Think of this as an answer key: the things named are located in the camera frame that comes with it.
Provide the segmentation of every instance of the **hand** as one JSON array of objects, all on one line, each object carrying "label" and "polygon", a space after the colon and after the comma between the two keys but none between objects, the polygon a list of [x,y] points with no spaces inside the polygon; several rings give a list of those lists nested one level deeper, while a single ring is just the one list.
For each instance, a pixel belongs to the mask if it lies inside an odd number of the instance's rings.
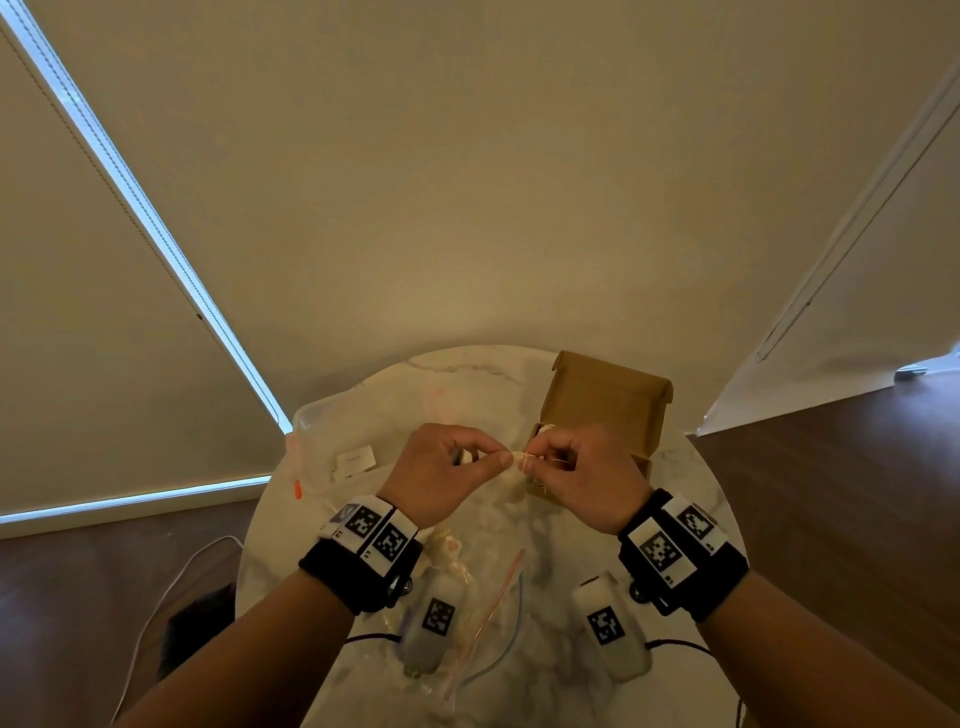
[{"label": "hand", "polygon": [[[531,440],[526,452],[535,457],[520,460],[517,467],[602,533],[619,533],[654,492],[620,438],[605,425],[551,427]],[[572,471],[564,469],[566,463]]]},{"label": "hand", "polygon": [[[469,465],[454,465],[457,448],[470,450]],[[403,452],[377,495],[410,519],[417,528],[436,525],[473,491],[497,477],[514,462],[513,454],[486,432],[459,425],[421,425],[410,435]]]}]

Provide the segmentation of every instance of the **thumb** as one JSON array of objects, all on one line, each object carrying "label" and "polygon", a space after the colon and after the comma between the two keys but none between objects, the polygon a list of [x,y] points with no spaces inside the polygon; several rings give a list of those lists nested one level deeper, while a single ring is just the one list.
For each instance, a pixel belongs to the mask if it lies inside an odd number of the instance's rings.
[{"label": "thumb", "polygon": [[472,493],[513,464],[514,454],[504,450],[502,452],[492,452],[469,465],[458,465],[457,470],[460,471],[461,480],[467,486],[468,492]]},{"label": "thumb", "polygon": [[561,470],[546,460],[532,455],[525,460],[521,460],[520,467],[523,468],[524,474],[530,475],[554,496],[565,502],[564,496],[573,482],[574,473]]}]

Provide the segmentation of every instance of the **black wristband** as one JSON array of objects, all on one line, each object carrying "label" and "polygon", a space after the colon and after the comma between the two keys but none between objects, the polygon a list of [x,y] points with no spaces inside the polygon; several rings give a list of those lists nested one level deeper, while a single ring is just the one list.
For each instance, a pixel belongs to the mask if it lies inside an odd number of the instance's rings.
[{"label": "black wristband", "polygon": [[617,538],[620,561],[636,588],[664,615],[683,608],[703,621],[750,570],[710,514],[663,489]]},{"label": "black wristband", "polygon": [[361,496],[321,530],[300,568],[324,582],[354,615],[396,604],[423,546],[417,527],[390,503]]}]

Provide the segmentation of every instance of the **marble tabletop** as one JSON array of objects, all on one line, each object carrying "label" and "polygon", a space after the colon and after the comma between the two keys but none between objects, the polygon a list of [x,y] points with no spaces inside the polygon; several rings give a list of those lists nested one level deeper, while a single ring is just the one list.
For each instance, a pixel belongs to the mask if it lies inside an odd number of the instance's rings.
[{"label": "marble tabletop", "polygon": [[[389,471],[380,466],[396,460],[420,424],[476,426],[511,449],[522,449],[540,413],[555,357],[553,352],[506,346],[431,352],[304,409],[297,430],[300,455],[288,453],[280,462],[247,534],[237,616],[297,567],[320,527],[343,503],[357,493],[375,491]],[[377,470],[346,484],[332,483],[336,455],[365,445],[373,448]],[[652,461],[655,487],[699,503],[743,549],[719,484],[681,433],[665,430]],[[294,495],[295,477],[302,484],[300,499]],[[391,643],[347,644],[304,725],[730,726],[736,694],[710,657],[695,650],[660,647],[653,653],[650,673],[626,684],[611,683],[572,610],[570,595],[602,570],[629,584],[616,558],[616,539],[591,531],[545,500],[516,498],[508,478],[500,476],[478,490],[443,524],[463,544],[458,564],[470,574],[474,621],[517,552],[525,549],[522,618],[506,659],[460,688],[451,711],[439,697],[440,678],[405,677]],[[665,618],[651,605],[636,605],[629,598],[626,602],[647,640],[703,643],[686,613]],[[396,630],[403,608],[401,599],[395,609],[362,616],[353,634]],[[469,624],[470,617],[468,609],[458,619]],[[515,583],[466,674],[496,659],[514,633],[516,617]]]}]

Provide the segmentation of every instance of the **box lid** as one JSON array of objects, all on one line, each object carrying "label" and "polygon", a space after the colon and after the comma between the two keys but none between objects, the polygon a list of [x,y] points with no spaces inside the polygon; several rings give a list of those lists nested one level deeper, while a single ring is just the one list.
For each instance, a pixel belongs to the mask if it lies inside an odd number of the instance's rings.
[{"label": "box lid", "polygon": [[633,455],[649,458],[660,444],[673,384],[662,376],[560,352],[556,374],[543,401],[540,421],[560,427],[604,423],[623,438]]}]

